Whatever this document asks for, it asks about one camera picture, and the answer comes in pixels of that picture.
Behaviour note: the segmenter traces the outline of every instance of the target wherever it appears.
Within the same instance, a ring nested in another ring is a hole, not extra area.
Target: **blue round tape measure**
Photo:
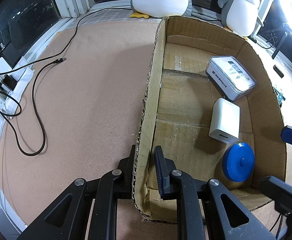
[[[229,180],[242,182],[250,176],[254,163],[252,148],[247,143],[236,143],[224,153],[223,172]]]

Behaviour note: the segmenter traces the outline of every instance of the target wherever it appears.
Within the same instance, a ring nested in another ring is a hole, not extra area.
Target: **cardboard box wall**
[[[239,141],[255,154],[252,176],[243,183],[228,181],[221,159],[229,147],[208,136],[212,107],[223,93],[207,77],[211,56],[234,56],[257,81],[254,90],[234,103],[240,107]],[[158,194],[152,146],[193,178],[220,179],[250,210],[270,202],[257,190],[260,179],[285,180],[286,145],[272,140],[283,119],[269,77],[254,49],[217,25],[186,17],[163,19],[156,31],[144,107],[136,144],[133,200],[149,220],[176,222],[176,201]]]

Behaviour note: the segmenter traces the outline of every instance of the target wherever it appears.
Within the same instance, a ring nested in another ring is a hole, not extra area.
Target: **corrugated cardboard edge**
[[[145,110],[146,110],[146,106],[147,106],[146,103],[147,103],[148,92],[149,92],[149,88],[150,88],[149,87],[150,78],[152,76],[151,74],[152,74],[153,61],[154,61],[155,53],[156,53],[156,51],[158,49],[158,34],[159,34],[159,31],[161,30],[161,28],[164,28],[164,30],[165,30],[165,26],[163,26],[163,25],[166,23],[166,19],[167,18],[163,18],[161,20],[161,22],[158,24],[158,28],[156,30],[154,49],[153,49],[153,52],[152,52],[151,61],[150,61],[150,68],[149,68],[148,77],[147,77],[147,81],[146,81],[147,87],[146,87],[146,91],[145,91],[145,96],[143,98],[142,117],[141,117],[141,123],[140,123],[139,131],[138,131],[138,136],[137,136],[137,141],[136,141],[136,150],[135,150],[135,156],[134,156],[133,179],[132,179],[132,199],[133,199],[133,202],[135,204],[135,207],[139,210],[139,212],[141,213],[141,215],[143,217],[149,217],[149,215],[145,214],[139,208],[139,206],[137,204],[137,201],[136,201],[136,198],[135,198],[135,195],[134,195],[135,190],[136,190],[135,184],[136,184],[136,175],[137,175],[137,172],[136,172],[136,170],[137,170],[137,159],[138,159],[139,149],[140,149],[141,134],[142,134],[142,130],[144,128]],[[164,48],[165,48],[165,44],[166,44],[166,36],[164,34],[164,40],[163,40],[163,44],[162,44],[162,46],[164,46]]]

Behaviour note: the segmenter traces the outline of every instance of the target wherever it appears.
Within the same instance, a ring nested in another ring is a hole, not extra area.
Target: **cable plug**
[[[53,63],[58,64],[58,63],[61,63],[61,62],[65,61],[65,60],[66,60],[65,57],[61,57],[59,59],[54,60]]]

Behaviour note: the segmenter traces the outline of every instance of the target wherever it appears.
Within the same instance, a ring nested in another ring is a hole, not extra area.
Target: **white charger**
[[[240,130],[239,106],[219,98],[213,106],[209,136],[226,144],[238,140]]]

